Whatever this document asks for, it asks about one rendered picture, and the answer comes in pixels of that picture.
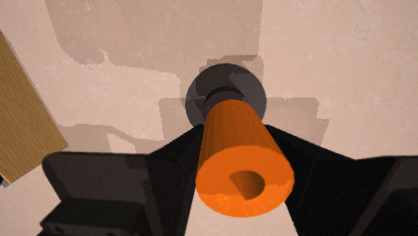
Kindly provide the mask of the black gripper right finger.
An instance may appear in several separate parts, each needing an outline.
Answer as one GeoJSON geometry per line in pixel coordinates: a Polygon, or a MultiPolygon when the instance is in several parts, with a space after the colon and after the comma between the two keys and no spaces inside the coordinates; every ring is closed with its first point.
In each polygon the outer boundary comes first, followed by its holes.
{"type": "Polygon", "coordinates": [[[361,236],[391,192],[418,188],[418,155],[353,159],[264,125],[294,173],[284,202],[298,236],[361,236]]]}

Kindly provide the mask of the orange knob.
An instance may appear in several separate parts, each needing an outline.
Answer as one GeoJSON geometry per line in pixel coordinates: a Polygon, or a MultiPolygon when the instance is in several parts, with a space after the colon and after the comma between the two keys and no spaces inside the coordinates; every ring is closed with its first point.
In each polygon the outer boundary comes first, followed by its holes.
{"type": "Polygon", "coordinates": [[[266,214],[286,201],[293,174],[249,104],[229,99],[210,110],[195,180],[207,207],[235,218],[266,214]]]}

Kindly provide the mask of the dark grey round pedestal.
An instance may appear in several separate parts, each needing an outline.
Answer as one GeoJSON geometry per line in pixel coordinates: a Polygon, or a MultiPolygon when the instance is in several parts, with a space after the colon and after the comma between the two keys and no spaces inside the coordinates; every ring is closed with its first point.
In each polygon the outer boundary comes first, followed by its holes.
{"type": "Polygon", "coordinates": [[[193,127],[204,124],[210,110],[225,100],[249,104],[261,121],[267,109],[262,82],[248,69],[232,63],[219,63],[203,70],[188,88],[185,109],[193,127]]]}

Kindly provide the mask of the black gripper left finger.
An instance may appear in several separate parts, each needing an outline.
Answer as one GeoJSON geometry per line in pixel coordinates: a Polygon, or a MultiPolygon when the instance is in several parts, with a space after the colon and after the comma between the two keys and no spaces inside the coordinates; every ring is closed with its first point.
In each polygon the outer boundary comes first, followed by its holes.
{"type": "Polygon", "coordinates": [[[198,124],[151,154],[54,152],[42,169],[60,201],[138,202],[153,236],[185,236],[203,133],[198,124]]]}

